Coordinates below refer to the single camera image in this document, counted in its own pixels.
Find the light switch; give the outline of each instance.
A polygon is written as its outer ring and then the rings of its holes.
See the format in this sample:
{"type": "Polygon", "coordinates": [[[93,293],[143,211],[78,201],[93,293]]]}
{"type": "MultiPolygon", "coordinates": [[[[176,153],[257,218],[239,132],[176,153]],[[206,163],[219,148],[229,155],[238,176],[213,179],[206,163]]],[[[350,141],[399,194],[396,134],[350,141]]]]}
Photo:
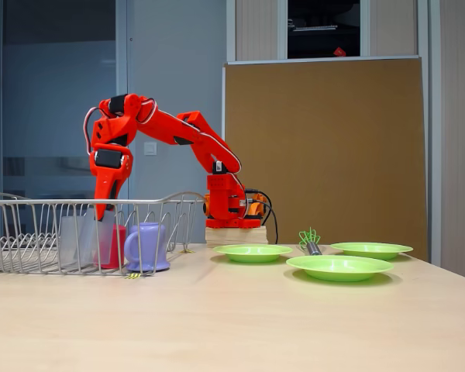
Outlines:
{"type": "Polygon", "coordinates": [[[157,143],[156,142],[145,142],[144,152],[146,156],[157,155],[157,143]]]}

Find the utensil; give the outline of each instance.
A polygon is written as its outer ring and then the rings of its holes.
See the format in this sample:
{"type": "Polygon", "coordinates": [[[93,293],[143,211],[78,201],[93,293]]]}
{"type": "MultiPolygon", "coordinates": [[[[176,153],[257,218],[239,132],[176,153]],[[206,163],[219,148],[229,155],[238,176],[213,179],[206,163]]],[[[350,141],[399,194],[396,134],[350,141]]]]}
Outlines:
{"type": "Polygon", "coordinates": [[[288,246],[268,244],[239,244],[232,246],[217,246],[217,253],[225,254],[231,261],[261,263],[276,260],[279,255],[292,251],[288,246]]]}
{"type": "Polygon", "coordinates": [[[317,245],[320,236],[317,235],[317,232],[312,229],[312,227],[308,231],[301,231],[299,234],[301,242],[299,243],[302,250],[308,252],[310,256],[318,256],[321,255],[322,252],[317,245]]]}
{"type": "Polygon", "coordinates": [[[410,246],[386,243],[337,243],[331,244],[332,248],[342,250],[349,256],[369,257],[378,260],[391,260],[399,253],[410,252],[410,246]]]}
{"type": "Polygon", "coordinates": [[[393,268],[382,260],[350,256],[300,256],[286,263],[324,281],[364,281],[393,268]]]}
{"type": "Polygon", "coordinates": [[[158,222],[141,222],[138,225],[131,226],[129,236],[124,243],[124,253],[129,261],[127,269],[130,271],[162,271],[168,269],[171,265],[167,261],[167,250],[165,245],[165,226],[158,222]],[[141,256],[138,241],[141,242],[141,256]],[[155,262],[155,253],[157,251],[157,262],[155,262]]]}

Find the wooden block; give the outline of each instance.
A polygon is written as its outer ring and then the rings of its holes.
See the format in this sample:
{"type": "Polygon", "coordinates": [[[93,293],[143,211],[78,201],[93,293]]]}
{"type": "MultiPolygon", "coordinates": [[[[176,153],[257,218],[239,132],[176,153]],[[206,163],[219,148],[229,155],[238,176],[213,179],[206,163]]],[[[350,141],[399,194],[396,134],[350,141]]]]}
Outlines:
{"type": "Polygon", "coordinates": [[[225,246],[228,244],[268,244],[267,228],[265,226],[255,229],[212,229],[205,228],[207,246],[225,246]]]}

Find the mug handle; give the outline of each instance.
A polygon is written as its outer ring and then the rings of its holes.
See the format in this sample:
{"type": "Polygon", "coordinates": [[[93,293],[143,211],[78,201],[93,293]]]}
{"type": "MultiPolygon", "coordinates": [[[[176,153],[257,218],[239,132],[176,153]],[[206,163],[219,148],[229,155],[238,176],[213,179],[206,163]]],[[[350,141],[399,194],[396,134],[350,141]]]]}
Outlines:
{"type": "Polygon", "coordinates": [[[132,262],[139,262],[140,259],[138,258],[140,255],[137,253],[136,256],[133,256],[133,252],[131,248],[133,247],[133,241],[134,239],[138,239],[138,232],[132,232],[129,234],[127,237],[126,241],[124,242],[124,253],[126,254],[126,257],[129,261],[132,262]]]}

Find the glass door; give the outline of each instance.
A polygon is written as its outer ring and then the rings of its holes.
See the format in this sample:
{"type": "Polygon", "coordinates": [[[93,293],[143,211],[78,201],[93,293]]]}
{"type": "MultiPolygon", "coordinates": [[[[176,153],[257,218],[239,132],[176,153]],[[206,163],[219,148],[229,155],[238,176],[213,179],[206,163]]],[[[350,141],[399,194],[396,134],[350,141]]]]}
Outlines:
{"type": "Polygon", "coordinates": [[[92,198],[82,130],[116,95],[115,0],[4,0],[2,190],[92,198]]]}

